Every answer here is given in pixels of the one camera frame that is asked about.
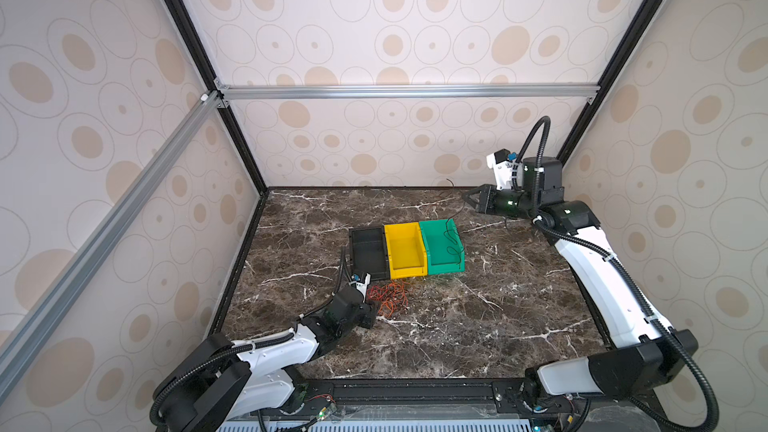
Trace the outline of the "yellow plastic bin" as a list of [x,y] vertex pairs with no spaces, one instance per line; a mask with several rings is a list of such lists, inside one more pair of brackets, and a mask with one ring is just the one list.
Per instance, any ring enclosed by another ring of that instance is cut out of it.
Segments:
[[427,275],[427,253],[418,222],[384,226],[392,280]]

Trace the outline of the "green plastic bin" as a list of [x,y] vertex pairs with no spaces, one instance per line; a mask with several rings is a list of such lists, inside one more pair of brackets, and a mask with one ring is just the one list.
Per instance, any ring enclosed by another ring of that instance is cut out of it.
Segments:
[[465,249],[453,219],[419,223],[427,255],[427,273],[441,275],[465,271]]

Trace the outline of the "horizontal aluminium rail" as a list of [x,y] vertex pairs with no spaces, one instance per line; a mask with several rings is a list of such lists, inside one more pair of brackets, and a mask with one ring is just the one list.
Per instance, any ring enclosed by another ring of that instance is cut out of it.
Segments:
[[449,99],[517,97],[594,97],[596,83],[422,84],[422,85],[318,85],[223,86],[220,93],[232,100],[363,100]]

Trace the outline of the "black plastic bin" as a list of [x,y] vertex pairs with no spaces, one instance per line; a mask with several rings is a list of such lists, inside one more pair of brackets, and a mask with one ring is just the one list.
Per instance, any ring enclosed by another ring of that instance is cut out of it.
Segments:
[[383,225],[349,230],[351,272],[372,282],[390,279],[389,257]]

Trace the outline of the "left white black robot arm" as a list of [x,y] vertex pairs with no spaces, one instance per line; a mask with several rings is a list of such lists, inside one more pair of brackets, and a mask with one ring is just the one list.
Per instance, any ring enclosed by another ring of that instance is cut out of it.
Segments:
[[240,341],[209,336],[157,386],[151,423],[158,431],[214,431],[230,418],[286,405],[299,395],[289,367],[327,355],[357,327],[373,327],[377,308],[366,300],[368,284],[343,282],[282,333]]

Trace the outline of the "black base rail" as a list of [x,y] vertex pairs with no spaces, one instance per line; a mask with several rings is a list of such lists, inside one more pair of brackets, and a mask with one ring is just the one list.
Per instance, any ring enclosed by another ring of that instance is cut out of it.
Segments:
[[581,394],[523,401],[519,379],[221,378],[156,399],[160,431],[660,431],[632,403]]

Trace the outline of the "left diagonal aluminium rail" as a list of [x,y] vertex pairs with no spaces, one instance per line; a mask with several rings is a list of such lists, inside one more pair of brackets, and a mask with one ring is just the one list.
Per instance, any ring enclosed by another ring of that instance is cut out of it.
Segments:
[[2,401],[7,400],[222,97],[221,92],[211,90],[198,101],[20,323],[1,352]]

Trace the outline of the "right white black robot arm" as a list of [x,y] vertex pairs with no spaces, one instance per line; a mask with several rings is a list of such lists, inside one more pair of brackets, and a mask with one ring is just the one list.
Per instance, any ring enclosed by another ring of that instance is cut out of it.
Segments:
[[544,411],[544,401],[582,396],[631,402],[658,424],[675,431],[684,425],[655,412],[640,394],[670,383],[687,369],[702,392],[705,417],[698,431],[714,430],[720,418],[714,389],[693,355],[698,342],[689,330],[678,330],[649,301],[632,279],[583,201],[568,201],[562,163],[545,154],[551,120],[532,127],[522,148],[489,155],[495,181],[473,188],[463,200],[479,214],[528,220],[568,262],[608,343],[606,351],[529,368],[519,397],[530,412]]

